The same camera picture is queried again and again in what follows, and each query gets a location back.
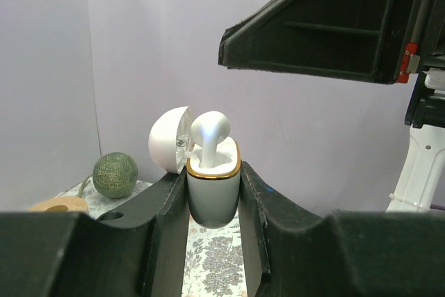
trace white earbud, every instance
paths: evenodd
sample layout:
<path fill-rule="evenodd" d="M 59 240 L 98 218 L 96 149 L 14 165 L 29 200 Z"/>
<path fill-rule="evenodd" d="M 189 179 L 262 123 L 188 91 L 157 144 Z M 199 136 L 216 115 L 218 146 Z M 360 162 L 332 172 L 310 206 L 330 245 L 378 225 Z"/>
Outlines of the white earbud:
<path fill-rule="evenodd" d="M 191 126 L 191 138 L 202 147 L 202 168 L 215 167 L 216 147 L 229 133 L 229 120 L 219 111 L 209 111 L 196 118 Z"/>

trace red clip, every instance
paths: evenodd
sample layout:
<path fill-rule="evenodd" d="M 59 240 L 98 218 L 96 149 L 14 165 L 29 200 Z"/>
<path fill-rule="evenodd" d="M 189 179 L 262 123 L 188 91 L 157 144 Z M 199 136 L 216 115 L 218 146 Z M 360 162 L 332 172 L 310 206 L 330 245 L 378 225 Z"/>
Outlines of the red clip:
<path fill-rule="evenodd" d="M 400 71 L 398 72 L 397 83 L 407 83 L 410 78 L 410 73 L 407 72 L 408 65 L 410 64 L 410 59 L 412 55 L 417 52 L 417 43 L 408 43 L 406 45 L 405 54 L 403 55 L 402 65 L 400 66 Z"/>

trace blue mark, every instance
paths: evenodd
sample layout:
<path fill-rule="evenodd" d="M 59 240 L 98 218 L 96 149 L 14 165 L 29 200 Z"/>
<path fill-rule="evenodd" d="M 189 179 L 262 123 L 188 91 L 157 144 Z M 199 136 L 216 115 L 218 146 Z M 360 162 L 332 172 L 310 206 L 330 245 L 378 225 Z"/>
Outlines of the blue mark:
<path fill-rule="evenodd" d="M 215 128 L 213 127 L 213 125 L 204 126 L 204 133 L 206 136 L 211 137 L 213 135 L 214 131 L 215 131 Z"/>

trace floral tablecloth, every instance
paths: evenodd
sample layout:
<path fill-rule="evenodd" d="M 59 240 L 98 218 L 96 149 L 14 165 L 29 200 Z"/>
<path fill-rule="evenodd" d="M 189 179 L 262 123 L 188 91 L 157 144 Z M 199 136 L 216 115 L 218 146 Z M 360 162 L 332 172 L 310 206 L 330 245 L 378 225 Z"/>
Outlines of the floral tablecloth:
<path fill-rule="evenodd" d="M 90 216 L 97 218 L 149 186 L 138 181 L 128 198 L 110 200 L 90 184 L 82 197 L 88 203 Z M 77 195 L 79 187 L 80 184 L 59 196 Z M 190 217 L 182 297 L 247 297 L 246 290 L 238 214 L 229 225 L 216 230 L 201 227 Z"/>

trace earbud case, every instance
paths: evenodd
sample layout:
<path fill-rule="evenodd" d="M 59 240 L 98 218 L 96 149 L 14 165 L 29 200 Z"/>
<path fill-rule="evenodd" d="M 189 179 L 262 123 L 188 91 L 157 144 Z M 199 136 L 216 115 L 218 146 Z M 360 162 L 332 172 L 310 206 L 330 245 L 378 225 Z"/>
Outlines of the earbud case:
<path fill-rule="evenodd" d="M 227 137 L 217 146 L 215 168 L 200 167 L 202 148 L 190 136 L 190 107 L 164 113 L 153 125 L 148 150 L 153 162 L 166 172 L 187 169 L 188 206 L 196 223 L 207 228 L 224 227 L 235 216 L 241 176 L 238 143 Z"/>

